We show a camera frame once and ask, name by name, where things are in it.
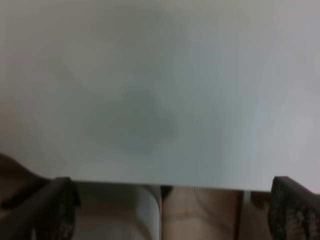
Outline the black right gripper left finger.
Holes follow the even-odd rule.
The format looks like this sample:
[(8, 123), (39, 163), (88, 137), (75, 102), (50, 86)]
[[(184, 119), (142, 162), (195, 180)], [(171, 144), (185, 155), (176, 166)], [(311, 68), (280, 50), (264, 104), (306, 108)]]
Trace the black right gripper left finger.
[(37, 179), (0, 203), (2, 240), (70, 240), (80, 195), (70, 177)]

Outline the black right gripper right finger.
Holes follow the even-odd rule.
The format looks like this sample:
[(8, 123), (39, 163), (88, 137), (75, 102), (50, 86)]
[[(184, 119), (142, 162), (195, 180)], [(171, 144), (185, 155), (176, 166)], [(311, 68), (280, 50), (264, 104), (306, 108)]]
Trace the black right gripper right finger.
[(276, 176), (267, 220), (273, 240), (318, 240), (320, 196), (287, 176)]

